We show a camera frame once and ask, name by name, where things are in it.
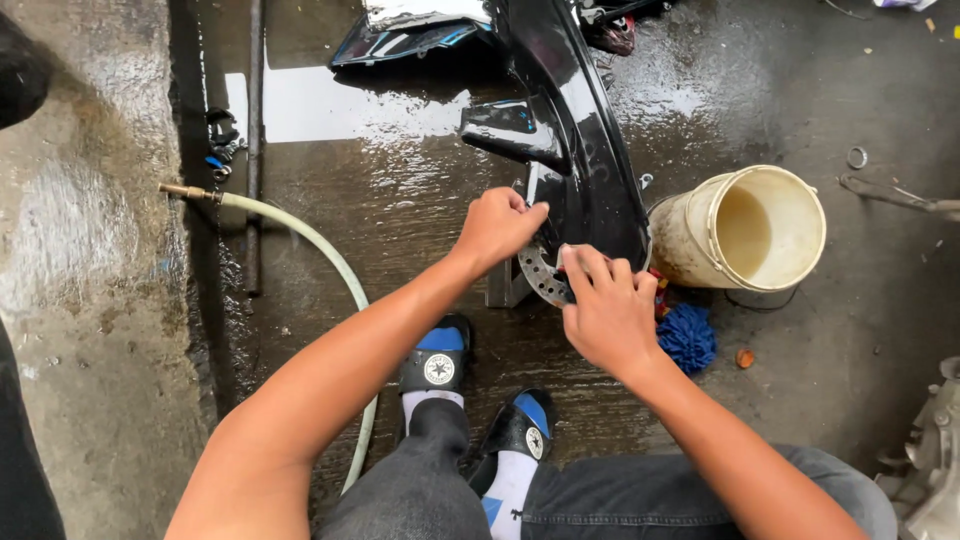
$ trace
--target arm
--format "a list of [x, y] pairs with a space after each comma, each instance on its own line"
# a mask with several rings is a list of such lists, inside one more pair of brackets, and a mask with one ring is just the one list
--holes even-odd
[[567, 338], [660, 417], [751, 540], [867, 540], [856, 522], [753, 430], [712, 400], [657, 344], [657, 279], [607, 263], [589, 246], [564, 248], [577, 304]]
[[447, 308], [546, 219], [510, 188], [470, 204], [440, 262], [297, 353], [220, 423], [194, 469], [167, 540], [309, 537], [310, 471]]

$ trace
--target garden hose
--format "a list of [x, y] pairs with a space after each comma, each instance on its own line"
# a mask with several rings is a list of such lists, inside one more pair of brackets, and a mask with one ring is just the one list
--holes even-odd
[[[353, 270], [350, 269], [349, 264], [347, 264], [343, 256], [341, 256], [320, 233], [317, 233], [312, 227], [289, 213], [277, 207], [261, 203], [260, 201], [241, 197], [240, 195], [233, 195], [232, 193], [205, 191], [199, 187], [187, 187], [176, 184], [161, 184], [159, 188], [161, 192], [179, 195], [188, 199], [210, 199], [219, 205], [258, 213], [286, 225], [309, 240], [310, 243], [317, 246], [326, 258], [333, 263], [333, 266], [340, 272], [340, 277], [347, 283], [347, 288], [350, 289], [350, 293], [353, 294], [353, 301], [356, 302], [358, 310], [370, 305], [370, 303], [367, 302], [367, 295], [364, 293], [360, 281], [357, 279], [356, 274], [353, 273]], [[373, 396], [370, 403], [363, 409], [363, 418], [360, 421], [360, 434], [357, 437], [356, 450], [353, 452], [353, 461], [350, 463], [350, 470], [347, 474], [347, 480], [344, 482], [342, 494], [346, 493], [353, 483], [360, 478], [360, 470], [363, 469], [364, 459], [367, 456], [367, 448], [370, 446], [370, 438], [373, 433], [373, 418], [376, 416], [376, 399], [377, 397]]]

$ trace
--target converse logo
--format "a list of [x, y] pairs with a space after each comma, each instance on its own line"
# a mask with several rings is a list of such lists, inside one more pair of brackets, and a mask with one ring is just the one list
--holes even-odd
[[530, 454], [533, 455], [534, 459], [540, 460], [543, 455], [543, 435], [537, 428], [527, 430], [527, 448], [530, 449]]
[[449, 356], [433, 355], [423, 363], [423, 376], [434, 384], [447, 384], [455, 369]]

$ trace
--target dark gray jeans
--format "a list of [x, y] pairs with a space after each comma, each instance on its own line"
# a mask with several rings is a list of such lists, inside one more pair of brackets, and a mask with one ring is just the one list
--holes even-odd
[[[422, 402], [410, 436], [347, 491], [321, 538], [490, 540], [480, 500], [457, 472], [468, 443], [467, 415], [459, 406], [442, 399]], [[819, 450], [778, 450], [873, 540], [897, 538], [893, 507], [867, 477]], [[583, 459], [562, 471], [541, 465], [522, 520], [524, 540], [743, 539], [681, 454]]]

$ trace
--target man's right hand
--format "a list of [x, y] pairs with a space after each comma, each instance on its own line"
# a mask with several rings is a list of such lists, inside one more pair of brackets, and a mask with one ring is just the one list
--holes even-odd
[[633, 274], [626, 259], [610, 262], [588, 245], [562, 249], [577, 298], [564, 307], [564, 330], [577, 351], [624, 383], [677, 369], [657, 343], [657, 278]]

